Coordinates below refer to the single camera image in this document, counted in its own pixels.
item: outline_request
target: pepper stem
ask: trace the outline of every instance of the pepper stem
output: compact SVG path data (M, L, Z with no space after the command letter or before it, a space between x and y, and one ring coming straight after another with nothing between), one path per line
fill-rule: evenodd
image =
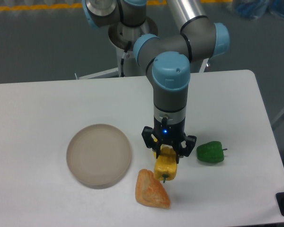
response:
M162 177L164 178L164 179L163 179L163 183L165 183L166 178L168 178L169 176L168 176L168 174L163 174Z

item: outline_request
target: white table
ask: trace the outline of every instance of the white table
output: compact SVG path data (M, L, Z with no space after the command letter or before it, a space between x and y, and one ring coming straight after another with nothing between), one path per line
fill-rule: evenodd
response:
M82 128L111 124L131 142L124 178L95 190L80 184L66 149ZM250 71L192 75L187 134L197 146L222 142L225 160L198 162L195 149L165 183L169 210L135 200L138 172L155 160L141 132L153 125L152 87L145 77L0 85L0 227L239 226L284 222L275 194L284 169Z

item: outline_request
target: toy bread slice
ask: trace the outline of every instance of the toy bread slice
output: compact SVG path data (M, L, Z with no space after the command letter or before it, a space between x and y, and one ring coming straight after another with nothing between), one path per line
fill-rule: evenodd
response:
M135 195L136 200L144 206L165 209L170 207L169 196L150 170L139 171Z

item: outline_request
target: blue joint cap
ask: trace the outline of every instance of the blue joint cap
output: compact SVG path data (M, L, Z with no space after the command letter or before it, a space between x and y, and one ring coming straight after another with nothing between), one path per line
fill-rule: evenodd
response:
M142 35L139 39L137 39L137 41L135 42L134 46L133 46L133 54L134 57L136 58L136 61L138 63L138 55L139 55L139 51L142 48L142 46L144 45L144 43L146 43L148 40L152 39L152 38L157 38L159 39L159 37L157 37L154 34L146 34L146 35Z
M212 57L227 52L230 45L229 33L226 26L222 23L215 23L214 25L216 26L216 45Z
M99 28L95 22L93 21L93 19L91 18L90 14L89 14L89 10L87 9L87 6L86 6L86 0L82 0L82 7L83 7L83 10L84 10L84 13L85 13L85 16L86 16L86 20L87 22L89 23L89 25L92 27L92 28Z
M183 90L190 80L189 60L178 52L161 53L154 60L152 77L166 91Z
M124 2L132 6L146 6L147 0L124 0Z

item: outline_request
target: yellow bell pepper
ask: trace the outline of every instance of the yellow bell pepper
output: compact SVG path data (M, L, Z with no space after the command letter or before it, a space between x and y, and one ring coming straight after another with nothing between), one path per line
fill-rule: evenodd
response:
M165 182L171 181L175 178L177 173L176 152L173 148L161 146L161 153L156 161L153 176Z

